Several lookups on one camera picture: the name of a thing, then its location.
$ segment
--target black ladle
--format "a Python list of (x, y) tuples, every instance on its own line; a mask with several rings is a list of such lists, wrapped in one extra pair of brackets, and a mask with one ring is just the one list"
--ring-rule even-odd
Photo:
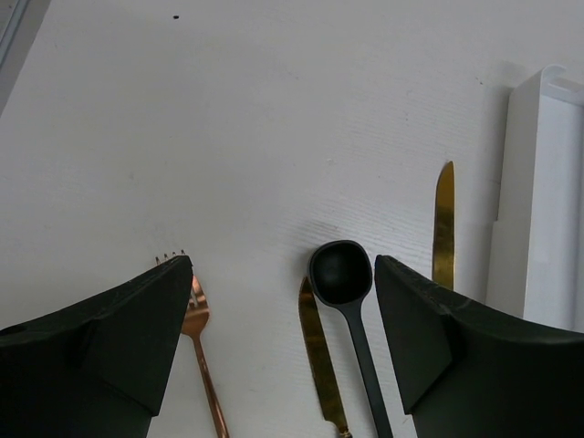
[(373, 281), (367, 253), (361, 245), (351, 240), (330, 242), (310, 257), (308, 276), (317, 297), (327, 306), (339, 310), (347, 320), (377, 436), (392, 438), (390, 420), (361, 318), (361, 304), (369, 294)]

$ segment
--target copper fork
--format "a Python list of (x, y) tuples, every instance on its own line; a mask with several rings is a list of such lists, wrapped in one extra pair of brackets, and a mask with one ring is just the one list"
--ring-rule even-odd
[[(165, 254), (164, 260), (166, 261), (168, 258), (169, 257)], [(156, 264), (159, 265), (160, 263), (160, 258), (156, 257)], [(223, 411), (221, 410), (221, 406), (219, 405), (217, 394), (215, 393), (213, 381), (211, 380), (211, 374), (209, 373), (209, 368), (207, 367), (207, 361), (204, 358), (203, 345), (201, 344), (201, 333), (203, 332), (204, 327), (207, 325), (210, 316), (211, 310), (207, 304), (207, 298), (204, 295), (203, 288), (201, 287), (197, 277), (193, 276), (191, 298), (189, 299), (186, 314), (184, 315), (181, 333), (183, 335), (187, 335), (193, 340), (194, 351), (197, 355), (199, 368), (201, 369), (204, 389), (207, 393), (207, 401), (209, 401), (209, 408), (211, 409), (217, 436), (219, 438), (229, 438), (225, 417), (223, 415)]]

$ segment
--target utensil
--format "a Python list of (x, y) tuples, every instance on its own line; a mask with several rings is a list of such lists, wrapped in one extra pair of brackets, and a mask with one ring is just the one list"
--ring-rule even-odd
[(298, 310), (322, 416), (326, 421), (337, 426), (339, 436), (352, 438), (347, 426), (335, 370), (330, 360), (325, 332), (320, 323), (317, 301), (314, 299), (312, 286), (306, 277), (302, 280), (300, 288)]
[(432, 280), (454, 289), (454, 163), (447, 162), (436, 184)]
[(371, 264), (361, 245), (350, 240), (330, 242), (310, 257), (310, 283), (317, 297), (347, 320), (373, 421), (380, 438), (392, 438), (375, 364), (363, 327), (361, 305), (371, 289)]
[[(164, 255), (164, 259), (168, 260), (168, 256), (166, 254)], [(156, 257), (156, 264), (159, 265), (160, 263), (161, 260)], [(197, 355), (197, 361), (199, 362), (201, 376), (203, 377), (204, 389), (207, 393), (207, 401), (209, 401), (209, 408), (211, 409), (217, 436), (219, 438), (229, 438), (225, 417), (223, 415), (223, 411), (221, 410), (221, 406), (219, 405), (217, 394), (215, 393), (213, 381), (211, 380), (211, 374), (209, 373), (207, 361), (204, 357), (203, 345), (201, 344), (201, 333), (203, 332), (204, 327), (207, 325), (210, 316), (211, 310), (209, 309), (203, 288), (201, 287), (197, 277), (193, 276), (191, 299), (189, 299), (186, 314), (184, 315), (181, 333), (187, 335), (193, 340), (194, 351)]]

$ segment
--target fork handle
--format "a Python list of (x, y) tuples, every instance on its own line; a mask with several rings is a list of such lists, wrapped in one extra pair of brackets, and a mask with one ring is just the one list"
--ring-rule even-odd
[(204, 358), (203, 345), (201, 345), (201, 339), (198, 337), (193, 337), (193, 345), (194, 352), (197, 355), (197, 361), (199, 362), (199, 368), (201, 369), (204, 390), (207, 393), (207, 401), (209, 401), (209, 408), (211, 409), (211, 414), (213, 416), (213, 422), (215, 424), (217, 436), (219, 438), (229, 438), (229, 432), (227, 431), (225, 417), (223, 416), (223, 411), (221, 410), (221, 406), (219, 405), (219, 399), (217, 399), (217, 394), (215, 393), (213, 381), (211, 380), (211, 374), (209, 373), (209, 367), (207, 367), (207, 361)]

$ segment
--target butter knife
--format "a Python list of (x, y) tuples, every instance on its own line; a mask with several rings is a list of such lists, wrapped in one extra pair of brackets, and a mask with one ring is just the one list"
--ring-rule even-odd
[(436, 184), (432, 280), (454, 289), (454, 164), (447, 162)]
[(332, 422), (337, 426), (339, 435), (342, 438), (352, 438), (347, 426), (337, 378), (330, 360), (325, 332), (320, 323), (317, 301), (314, 298), (312, 286), (306, 277), (302, 280), (302, 287), (300, 288), (298, 310), (322, 416), (326, 421)]

